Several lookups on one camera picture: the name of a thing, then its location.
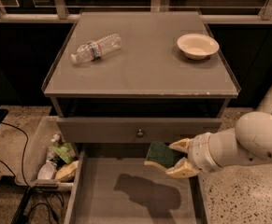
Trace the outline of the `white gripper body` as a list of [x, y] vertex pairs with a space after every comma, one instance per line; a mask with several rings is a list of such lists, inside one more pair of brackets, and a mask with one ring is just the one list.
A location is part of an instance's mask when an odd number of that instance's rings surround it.
[[199, 134], [190, 142], [188, 160], [200, 172], [213, 173], [221, 169], [210, 152], [212, 136], [213, 133]]

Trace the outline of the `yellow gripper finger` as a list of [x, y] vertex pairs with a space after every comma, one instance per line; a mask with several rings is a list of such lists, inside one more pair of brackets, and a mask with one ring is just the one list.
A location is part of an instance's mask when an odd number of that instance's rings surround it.
[[184, 138], [170, 144], [168, 147], [178, 152], [187, 153], [189, 151], [191, 142], [192, 140], [190, 138]]
[[198, 175], [199, 169], [195, 168], [187, 158], [180, 159], [173, 167], [168, 168], [165, 173], [174, 178], [189, 178]]

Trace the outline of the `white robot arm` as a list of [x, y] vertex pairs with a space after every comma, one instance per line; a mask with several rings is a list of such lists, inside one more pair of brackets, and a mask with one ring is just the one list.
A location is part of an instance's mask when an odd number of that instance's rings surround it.
[[253, 112], [243, 115], [232, 129], [203, 133], [170, 145], [187, 156], [166, 170], [175, 178], [216, 172], [232, 165], [272, 162], [272, 86]]

